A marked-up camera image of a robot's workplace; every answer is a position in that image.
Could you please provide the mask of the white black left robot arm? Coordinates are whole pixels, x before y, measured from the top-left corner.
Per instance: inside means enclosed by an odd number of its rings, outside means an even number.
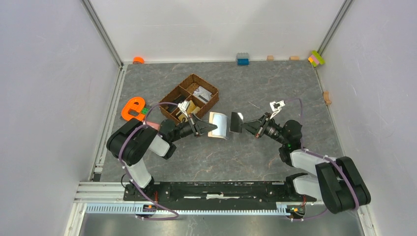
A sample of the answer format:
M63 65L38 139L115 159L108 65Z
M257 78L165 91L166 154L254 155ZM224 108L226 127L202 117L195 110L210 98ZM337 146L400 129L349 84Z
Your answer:
M136 186L135 193L142 200L149 200L154 196L153 177L144 163L143 157L147 151L155 153L164 159L172 157L177 147L175 141L189 135L200 137L218 126L196 117L176 124L171 119L161 122L159 129L132 118L115 131L106 143L106 148L113 157L119 160L122 168L127 170L129 178Z

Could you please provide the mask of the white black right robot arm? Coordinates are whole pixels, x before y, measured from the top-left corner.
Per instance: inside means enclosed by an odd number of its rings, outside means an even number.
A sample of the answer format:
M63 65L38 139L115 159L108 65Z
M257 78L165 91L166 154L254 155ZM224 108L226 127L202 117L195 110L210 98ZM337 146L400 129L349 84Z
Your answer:
M267 136L281 144L279 156L285 164L303 173L287 177L284 195L291 201L302 195L323 201L333 214L357 210L371 203L371 194L350 157L329 157L314 153L302 145L302 125L296 120L277 124L265 113L256 120L243 122L241 128L256 138Z

